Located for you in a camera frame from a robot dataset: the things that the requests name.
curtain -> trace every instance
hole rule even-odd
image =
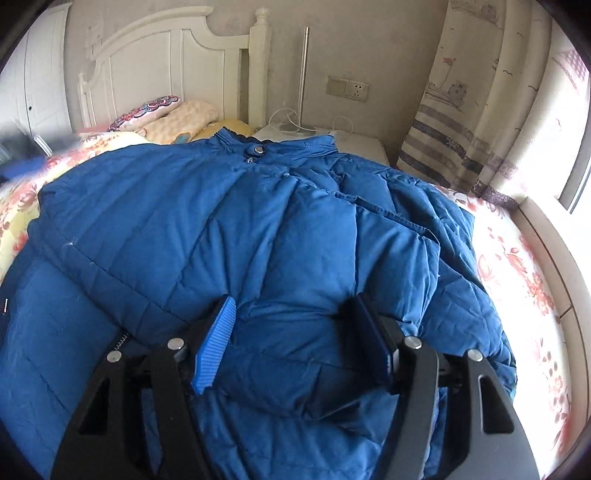
[[[449,0],[397,167],[515,208],[560,195],[589,110],[589,72],[535,0]]]

pillow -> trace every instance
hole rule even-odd
[[[136,133],[160,145],[188,143],[207,124],[217,120],[217,108],[202,100],[188,100],[167,116]]]
[[[180,98],[176,95],[166,95],[152,102],[147,102],[125,115],[121,115],[110,126],[109,132],[132,132],[138,128],[148,125],[158,118],[172,112],[180,106]]]
[[[210,138],[224,127],[226,127],[228,130],[232,130],[236,134],[244,135],[245,137],[251,137],[255,134],[254,129],[252,129],[246,123],[231,118],[228,120],[220,120],[219,122],[214,122],[208,125],[205,129],[201,130],[197,135],[195,135],[191,139],[191,142],[195,140],[201,140],[202,138]]]

embroidered pillow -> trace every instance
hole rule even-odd
[[[109,126],[109,132],[132,132],[142,128],[180,106],[180,98],[176,95],[166,95],[152,102],[147,102],[132,111],[121,115]]]

white wooden headboard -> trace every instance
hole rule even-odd
[[[270,10],[259,8],[249,35],[218,37],[206,18],[213,7],[184,7],[144,17],[107,40],[92,58],[87,82],[79,74],[84,126],[113,122],[163,95],[214,104],[220,119],[248,111],[253,128],[266,125]],[[248,53],[248,98],[242,89],[243,52]]]

wall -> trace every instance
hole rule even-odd
[[[148,14],[203,4],[216,7],[208,23],[217,35],[247,34],[256,8],[271,8],[269,116],[296,106],[301,39],[304,27],[311,27],[304,122],[330,128],[337,115],[346,116],[356,133],[379,138],[395,158],[427,83],[447,0],[73,0],[64,54],[73,128],[82,127],[77,75],[90,70],[84,53],[90,26],[102,18],[104,40]],[[369,83],[367,103],[326,95],[329,74]],[[339,120],[336,127],[349,125]]]

